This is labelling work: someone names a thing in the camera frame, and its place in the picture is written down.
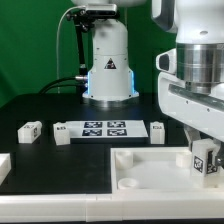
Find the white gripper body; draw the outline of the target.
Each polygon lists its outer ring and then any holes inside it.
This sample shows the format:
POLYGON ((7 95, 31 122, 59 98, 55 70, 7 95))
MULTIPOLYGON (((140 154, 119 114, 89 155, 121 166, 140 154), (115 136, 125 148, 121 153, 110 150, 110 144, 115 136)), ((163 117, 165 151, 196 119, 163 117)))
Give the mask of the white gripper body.
POLYGON ((161 111, 224 142, 224 50, 177 47, 156 57, 161 111))

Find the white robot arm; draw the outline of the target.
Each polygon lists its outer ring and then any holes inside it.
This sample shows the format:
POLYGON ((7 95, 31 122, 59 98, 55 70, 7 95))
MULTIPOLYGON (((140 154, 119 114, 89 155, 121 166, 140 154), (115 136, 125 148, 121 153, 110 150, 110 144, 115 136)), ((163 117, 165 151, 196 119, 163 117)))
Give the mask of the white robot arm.
MULTIPOLYGON (((76 20, 93 29, 93 67, 85 100, 102 106, 136 98, 128 66, 127 30, 118 7, 146 0, 71 0, 76 20)), ((224 0, 151 0, 151 18, 176 35, 174 49, 156 57, 162 112, 183 122, 194 140, 205 133, 219 142, 208 163, 224 168, 224 0)))

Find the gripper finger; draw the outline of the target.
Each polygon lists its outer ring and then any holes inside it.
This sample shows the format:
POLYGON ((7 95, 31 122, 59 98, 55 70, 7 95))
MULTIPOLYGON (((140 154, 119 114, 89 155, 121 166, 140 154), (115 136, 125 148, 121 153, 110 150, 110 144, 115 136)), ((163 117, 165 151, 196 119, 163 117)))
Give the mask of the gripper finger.
POLYGON ((224 168, 224 142, 217 139, 213 140, 215 144, 214 163, 217 167, 224 168))
POLYGON ((184 126, 184 133, 185 133, 186 138, 188 140, 189 149, 192 149, 194 141, 197 141, 197 140, 201 139, 200 132, 198 130, 192 128, 191 126, 185 125, 184 126))

